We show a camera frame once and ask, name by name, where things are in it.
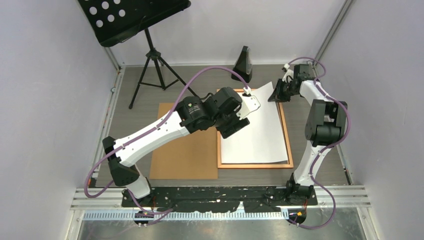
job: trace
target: metronome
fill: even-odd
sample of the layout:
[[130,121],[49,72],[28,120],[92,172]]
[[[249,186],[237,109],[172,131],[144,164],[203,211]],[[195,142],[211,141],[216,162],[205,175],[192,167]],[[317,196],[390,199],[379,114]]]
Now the metronome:
[[[249,58],[249,51],[250,48],[248,46],[243,46],[240,56],[232,69],[234,72],[238,73],[246,83],[249,83],[252,79],[252,62]],[[240,81],[234,74],[231,74],[231,78]]]

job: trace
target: white paper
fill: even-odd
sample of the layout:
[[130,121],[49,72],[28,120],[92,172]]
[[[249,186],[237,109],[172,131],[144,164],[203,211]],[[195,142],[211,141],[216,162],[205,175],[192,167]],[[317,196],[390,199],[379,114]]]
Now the white paper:
[[252,91],[260,108],[247,116],[249,125],[227,139],[221,137],[223,164],[268,164],[289,160],[277,105],[268,102],[273,91],[272,82]]

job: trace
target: music stand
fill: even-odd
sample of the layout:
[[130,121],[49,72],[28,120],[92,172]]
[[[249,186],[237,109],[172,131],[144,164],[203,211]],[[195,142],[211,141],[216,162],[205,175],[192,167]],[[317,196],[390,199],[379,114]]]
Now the music stand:
[[[132,96],[129,109],[133,108],[140,85],[162,88],[163,90],[176,82],[187,85],[161,57],[161,53],[155,49],[148,27],[190,7],[191,2],[189,0],[78,0],[78,2],[87,16],[98,42],[103,47],[112,47],[122,43],[144,30],[150,51],[146,54],[147,60]],[[150,60],[154,62],[160,85],[142,82]],[[177,78],[169,85],[165,85],[158,61],[164,64]],[[194,96],[197,96],[190,87],[188,90]]]

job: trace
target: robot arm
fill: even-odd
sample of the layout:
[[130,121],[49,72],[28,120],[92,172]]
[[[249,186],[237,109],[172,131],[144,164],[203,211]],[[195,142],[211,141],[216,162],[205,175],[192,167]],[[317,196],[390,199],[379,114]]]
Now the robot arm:
[[[339,141],[345,134],[346,113],[339,109],[338,104],[326,98],[329,94],[325,90],[322,92],[318,90],[317,87],[320,87],[321,83],[319,81],[314,83],[308,64],[297,64],[294,70],[290,70],[289,67],[288,64],[284,65],[283,71],[286,72],[284,78],[278,80],[268,101],[289,102],[291,96],[300,95],[310,105],[305,125],[306,149],[299,166],[286,184],[287,196],[296,195],[309,199],[314,189],[311,177],[315,178],[331,148],[322,150]],[[319,158],[311,171],[311,165],[318,154]]]
[[167,121],[160,127],[169,112],[149,126],[120,139],[108,136],[103,140],[106,153],[124,146],[125,143],[139,138],[130,145],[108,158],[113,181],[117,186],[128,188],[137,199],[150,194],[149,182],[136,168],[136,162],[156,148],[195,131],[216,127],[223,138],[228,138],[249,124],[247,116],[260,107],[260,103],[250,89],[240,96],[230,87],[221,88],[205,101],[197,96],[188,96],[180,101]]

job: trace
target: cork board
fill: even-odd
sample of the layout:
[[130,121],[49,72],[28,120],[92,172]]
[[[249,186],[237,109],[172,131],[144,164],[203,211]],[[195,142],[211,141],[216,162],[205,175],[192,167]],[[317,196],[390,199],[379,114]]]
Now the cork board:
[[[236,92],[242,93],[242,89],[235,89]],[[292,151],[290,147],[289,135],[287,131],[286,119],[284,116],[283,104],[276,103],[276,109],[278,111],[278,116],[280,119],[282,134],[285,140],[285,148],[287,151],[287,161],[284,162],[275,162],[275,163],[222,163],[222,152],[221,152],[221,134],[217,131],[217,165],[219,169],[292,169],[294,167]]]
[[[160,119],[173,103],[160,103]],[[196,131],[172,140],[152,153],[150,179],[218,179],[217,130]]]

